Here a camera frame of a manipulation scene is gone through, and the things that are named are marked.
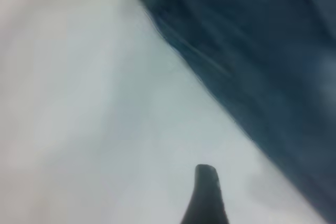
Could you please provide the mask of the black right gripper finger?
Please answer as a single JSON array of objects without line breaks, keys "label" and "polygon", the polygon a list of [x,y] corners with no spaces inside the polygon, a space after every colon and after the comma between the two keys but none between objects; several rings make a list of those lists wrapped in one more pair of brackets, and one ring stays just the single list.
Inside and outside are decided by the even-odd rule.
[{"label": "black right gripper finger", "polygon": [[181,224],[229,224],[219,177],[211,165],[195,167],[194,189]]}]

